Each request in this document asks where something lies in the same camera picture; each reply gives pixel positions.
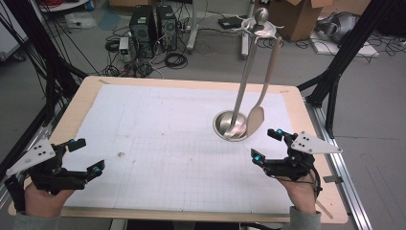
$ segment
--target white paper sheet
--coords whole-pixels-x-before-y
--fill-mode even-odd
[[[214,116],[232,110],[237,92],[104,85],[79,129],[87,146],[64,157],[84,171],[104,159],[102,176],[77,191],[67,206],[147,210],[287,214],[285,189],[251,161],[251,149],[282,159],[285,143],[268,128],[291,132],[283,97],[267,94],[265,121],[241,142],[213,129]],[[247,92],[241,112],[259,98]]]

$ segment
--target sleeve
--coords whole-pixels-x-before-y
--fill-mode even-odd
[[[290,207],[290,223],[283,226],[282,230],[321,230],[322,214],[304,214],[295,207]]]
[[[59,218],[36,218],[18,213],[13,230],[57,230]]]

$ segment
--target round metal bowl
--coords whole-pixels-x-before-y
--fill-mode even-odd
[[[241,135],[236,135],[232,137],[224,135],[224,133],[230,127],[232,117],[233,111],[223,111],[215,115],[213,120],[214,131],[218,136],[220,136],[224,140],[231,142],[242,141],[245,138],[247,138],[246,131],[244,131]],[[238,113],[235,126],[245,125],[246,120],[247,117],[244,114]]]

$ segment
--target wire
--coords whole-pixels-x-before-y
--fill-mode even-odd
[[[183,69],[188,65],[188,59],[181,53],[170,53],[165,57],[165,65],[170,69]]]
[[[48,29],[51,31],[51,29],[50,29],[50,27],[49,27],[49,25],[48,25],[47,22],[45,23],[45,25],[46,25],[46,26],[48,27]],[[63,47],[63,50],[64,50],[64,52],[65,52],[65,53],[63,54],[63,52],[62,52],[62,50],[61,50],[61,48],[60,48],[60,46],[59,46],[59,43],[56,42],[56,46],[57,46],[57,48],[59,49],[59,53],[62,54],[63,58],[65,58],[65,56],[66,56],[66,57],[67,57],[67,60],[69,61],[69,63],[72,63],[72,62],[71,62],[71,59],[69,59],[69,55],[68,55],[68,52],[66,51],[65,44],[63,43],[62,38],[60,37],[59,30],[58,30],[57,28],[56,28],[56,33],[57,33],[57,36],[55,36],[54,33],[51,32],[51,36],[52,36],[52,38],[53,38],[54,40],[56,40],[56,37],[59,37],[61,46]]]
[[[231,34],[231,35],[239,35],[241,31],[231,32],[231,31],[222,31],[219,29],[207,28],[207,27],[199,27],[199,31],[214,31],[221,34]]]
[[[262,42],[262,44],[258,44],[258,46],[260,48],[269,48],[269,49],[273,49],[274,48],[274,42],[276,39],[274,38],[265,38],[265,39],[261,39],[260,41]]]
[[[114,39],[114,40],[109,40],[107,43],[105,43],[104,48],[111,53],[117,53],[119,52],[119,47],[120,47],[120,40]]]
[[[6,7],[3,5],[3,1],[0,1],[0,4],[3,8],[3,11],[6,13],[6,17],[9,19],[9,23],[10,23],[9,25],[11,26],[12,29],[14,29],[14,27],[12,26],[12,23],[11,23],[9,13],[6,11]]]
[[[165,77],[164,77],[164,74],[162,74],[162,72],[159,71],[158,69],[155,69],[155,68],[152,67],[152,70],[158,72],[158,73],[161,75],[162,79],[165,78]]]
[[[186,14],[187,16],[185,18],[181,18],[182,14]],[[186,7],[185,3],[182,3],[180,7],[177,8],[177,10],[173,13],[174,15],[177,14],[176,16],[176,21],[177,21],[177,29],[180,32],[185,32],[186,27],[189,25],[189,20],[191,18],[191,14],[188,11],[188,8]]]
[[[117,53],[113,59],[111,59],[110,53],[107,56],[107,66],[101,71],[104,76],[118,77],[120,75],[120,70],[113,65],[114,60],[116,59]]]
[[[197,52],[198,54],[200,54],[201,56],[210,57],[210,56],[215,56],[215,55],[217,55],[217,54],[220,54],[221,52],[228,51],[228,50],[232,49],[232,48],[233,48],[233,45],[234,45],[234,40],[232,39],[232,42],[230,43],[230,46],[229,46],[229,47],[224,48],[224,49],[221,49],[221,50],[219,50],[219,51],[216,51],[216,52],[210,54],[211,47],[207,44],[207,41],[204,40],[204,39],[199,38],[199,39],[196,40],[196,47],[195,47],[195,50],[196,50],[196,52]],[[204,52],[204,48],[205,48],[205,47],[208,47],[208,51],[207,51],[207,52]]]
[[[372,59],[381,53],[385,53],[389,57],[393,57],[399,52],[406,53],[406,47],[400,47],[398,45],[398,43],[401,39],[403,39],[403,37],[401,37],[401,36],[384,36],[382,34],[374,32],[370,35],[370,38],[367,40],[367,42],[370,44],[370,46],[375,48],[375,50],[376,50],[376,48],[381,48],[382,46],[384,46],[383,47],[384,49],[380,50],[380,51],[376,51],[375,53],[373,53],[371,55],[367,55],[367,56],[363,55],[361,53],[358,53],[357,55],[361,58],[364,58],[368,63],[371,63]],[[320,43],[326,47],[326,49],[332,56],[335,56],[335,54],[333,54],[331,52],[331,50],[329,49],[329,47],[326,45],[326,42],[331,42],[331,41],[322,40],[319,38],[310,38],[310,39],[304,40],[304,41],[297,41],[297,42],[295,42],[295,44],[297,47],[299,47],[301,49],[307,49],[308,45],[310,45],[310,44]]]
[[[206,0],[206,10],[204,10],[204,17],[202,18],[202,19],[200,19],[200,21],[198,21],[197,23],[196,23],[196,25],[198,25],[198,24],[200,24],[200,22],[202,22],[205,18],[206,18],[206,13],[207,13],[207,8],[209,7],[209,3],[208,3],[208,1]]]
[[[48,6],[42,5],[42,8],[45,9],[45,11],[46,11],[47,13],[51,13],[51,11],[50,11],[50,9],[49,9]],[[42,13],[42,16],[43,16],[44,18],[46,18],[46,15],[44,15],[44,12],[41,11],[41,13]],[[99,75],[99,74],[100,74],[99,71],[96,70],[96,68],[93,66],[93,64],[90,62],[90,60],[87,58],[87,56],[81,51],[81,49],[78,47],[78,45],[75,43],[75,41],[71,38],[71,36],[69,36],[68,33],[66,33],[66,30],[65,30],[66,28],[63,28],[63,27],[59,24],[59,22],[56,21],[54,18],[52,18],[52,20],[53,20],[53,22],[54,22],[54,26],[55,26],[55,28],[56,28],[56,31],[57,31],[58,36],[60,36],[59,30],[58,30],[58,28],[60,28],[60,29],[63,31],[63,33],[66,35],[66,37],[68,37],[68,39],[72,42],[72,44],[75,46],[75,48],[80,52],[80,54],[83,56],[83,58],[87,61],[87,63],[88,63],[88,64],[93,68],[93,70]],[[56,37],[55,37],[54,35],[53,35],[53,39],[54,39],[54,41],[55,41],[56,44],[57,44]],[[60,42],[61,42],[62,46],[64,47],[64,43],[63,43],[62,39],[60,39]]]

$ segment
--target metal ladle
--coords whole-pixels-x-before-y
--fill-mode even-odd
[[[265,23],[268,20],[268,10],[260,8],[255,13],[255,23],[253,19],[248,19],[242,22],[244,32],[252,35],[250,50],[247,61],[245,62],[244,71],[239,85],[236,105],[233,111],[223,111],[214,117],[214,131],[221,138],[228,141],[242,141],[246,135],[246,116],[239,113],[242,98],[244,96],[245,87],[247,85],[248,76],[251,72],[255,54],[257,52],[257,42],[260,37],[274,37],[269,28],[265,28]]]

